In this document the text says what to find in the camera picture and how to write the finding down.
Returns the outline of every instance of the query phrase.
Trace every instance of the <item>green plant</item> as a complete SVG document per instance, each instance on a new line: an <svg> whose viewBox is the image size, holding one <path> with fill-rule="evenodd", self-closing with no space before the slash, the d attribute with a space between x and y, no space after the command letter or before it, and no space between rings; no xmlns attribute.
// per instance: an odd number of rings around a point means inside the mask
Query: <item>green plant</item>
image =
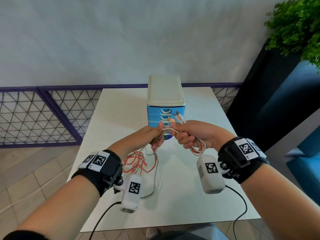
<svg viewBox="0 0 320 240"><path fill-rule="evenodd" d="M274 6L274 11L264 25L272 31L266 49L279 49L287 56L301 53L320 68L320 0L288 0Z"/></svg>

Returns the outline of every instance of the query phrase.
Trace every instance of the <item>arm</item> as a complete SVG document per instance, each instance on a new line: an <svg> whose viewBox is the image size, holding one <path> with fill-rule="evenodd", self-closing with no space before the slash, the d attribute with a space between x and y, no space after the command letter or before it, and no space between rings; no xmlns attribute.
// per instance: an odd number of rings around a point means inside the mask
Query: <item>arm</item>
<svg viewBox="0 0 320 240"><path fill-rule="evenodd" d="M121 161L132 151L146 146L163 129L146 126L112 144L108 149L116 153ZM164 139L152 145L153 151ZM16 230L40 233L50 240L75 239L82 226L96 207L100 195L96 187L82 175L72 178L50 199L36 209Z"/></svg>
<svg viewBox="0 0 320 240"><path fill-rule="evenodd" d="M219 151L235 135L219 126L201 121L171 124L185 149L201 138L208 148ZM320 207L270 165L256 170L241 187L263 221L282 239L320 239Z"/></svg>

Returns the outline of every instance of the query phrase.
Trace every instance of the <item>white table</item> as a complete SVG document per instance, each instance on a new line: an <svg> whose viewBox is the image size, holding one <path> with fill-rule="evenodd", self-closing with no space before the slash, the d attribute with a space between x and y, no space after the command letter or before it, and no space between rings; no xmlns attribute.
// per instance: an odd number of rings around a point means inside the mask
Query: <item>white table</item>
<svg viewBox="0 0 320 240"><path fill-rule="evenodd" d="M183 88L183 92L186 120L213 123L234 133L211 88ZM148 125L146 99L147 88L103 89L69 180L90 152L106 149L115 141ZM196 167L198 157L179 145L175 138L165 141L157 154L160 189L151 198L141 200L133 214L121 212L118 205L114 206L101 220L97 231L233 221L244 211L242 199L230 189L226 188L219 194L203 192ZM214 149L207 149L205 154L218 158ZM153 164L154 157L147 156L146 162ZM152 191L153 177L154 170L145 176L145 194ZM238 183L230 179L225 182L246 199L248 212L242 219L260 218ZM81 231L92 231L103 212L121 198L122 193L114 194L113 190L105 192Z"/></svg>

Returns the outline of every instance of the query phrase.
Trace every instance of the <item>wire mesh panel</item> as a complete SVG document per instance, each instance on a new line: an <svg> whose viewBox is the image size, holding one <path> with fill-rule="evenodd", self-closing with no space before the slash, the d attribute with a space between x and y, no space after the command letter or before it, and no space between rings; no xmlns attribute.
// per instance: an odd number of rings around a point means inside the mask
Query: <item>wire mesh panel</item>
<svg viewBox="0 0 320 240"><path fill-rule="evenodd" d="M223 111L226 113L237 95L239 88L212 88L212 91Z"/></svg>
<svg viewBox="0 0 320 240"><path fill-rule="evenodd" d="M63 90L48 92L83 138L98 103L101 90Z"/></svg>
<svg viewBox="0 0 320 240"><path fill-rule="evenodd" d="M35 91L0 92L0 145L76 142Z"/></svg>

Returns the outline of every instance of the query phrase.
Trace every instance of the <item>white tracking device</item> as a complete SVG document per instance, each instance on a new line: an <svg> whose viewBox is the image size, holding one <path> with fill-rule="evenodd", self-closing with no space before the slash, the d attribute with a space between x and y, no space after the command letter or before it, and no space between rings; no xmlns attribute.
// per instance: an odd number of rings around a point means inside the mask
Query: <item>white tracking device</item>
<svg viewBox="0 0 320 240"><path fill-rule="evenodd" d="M134 213L138 209L143 187L142 180L142 176L130 173L130 175L123 178L121 186L113 185L114 189L123 192L121 211Z"/></svg>
<svg viewBox="0 0 320 240"><path fill-rule="evenodd" d="M206 194L217 194L226 188L222 174L229 171L220 167L218 162L211 155L202 155L197 161L197 169L200 176L202 189Z"/></svg>

